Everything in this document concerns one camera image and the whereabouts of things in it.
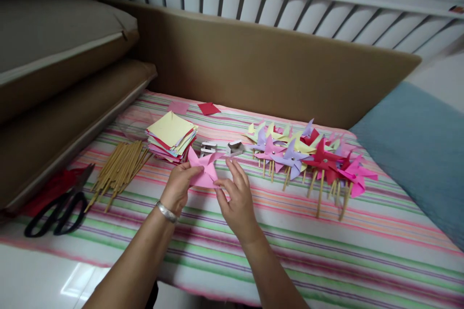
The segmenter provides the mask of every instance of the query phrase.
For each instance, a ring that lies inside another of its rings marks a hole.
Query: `white wall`
[[[419,66],[406,81],[464,113],[464,37]]]

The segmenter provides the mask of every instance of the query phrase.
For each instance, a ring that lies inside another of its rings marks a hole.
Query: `scissors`
[[[58,198],[52,200],[48,203],[42,210],[39,211],[37,215],[29,222],[28,226],[24,230],[24,235],[28,238],[38,238],[43,235],[50,229],[50,227],[57,222],[58,225],[53,231],[54,235],[63,235],[68,234],[75,231],[79,228],[82,220],[85,216],[84,210],[87,207],[87,199],[82,193],[82,188],[86,184],[90,174],[92,173],[95,164],[90,164],[83,173],[77,178],[77,182],[70,191],[60,195]],[[81,202],[81,210],[79,215],[77,216],[76,221],[73,223],[71,227],[68,229],[64,229],[64,226],[68,223],[69,218],[71,217],[74,208]],[[33,234],[32,230],[37,226],[37,223],[43,218],[43,216],[51,210],[54,206],[55,209],[50,214],[50,216],[46,219],[45,223],[43,224],[40,230]]]

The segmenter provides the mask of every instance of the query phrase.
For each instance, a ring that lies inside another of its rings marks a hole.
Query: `silver bracelet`
[[[155,207],[158,207],[158,209],[161,211],[161,213],[168,219],[169,222],[172,222],[175,224],[178,220],[178,217],[170,210],[168,210],[167,207],[165,207],[162,203],[161,200],[158,200],[155,204]]]

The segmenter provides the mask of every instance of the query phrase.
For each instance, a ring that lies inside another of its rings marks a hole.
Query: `headboard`
[[[137,18],[132,56],[149,88],[348,129],[420,63],[418,56],[182,10],[111,0]]]

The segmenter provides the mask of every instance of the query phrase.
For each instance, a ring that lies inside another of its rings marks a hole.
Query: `human arm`
[[[264,309],[308,308],[295,285],[271,249],[264,233],[256,221],[248,176],[235,160],[226,160],[233,182],[217,180],[215,184],[226,188],[216,189],[222,215],[242,245],[251,266],[253,277]]]
[[[202,169],[191,168],[190,163],[175,167],[161,195],[161,203],[180,216],[187,203],[190,179]],[[174,224],[154,208],[84,308],[145,308],[173,233]]]

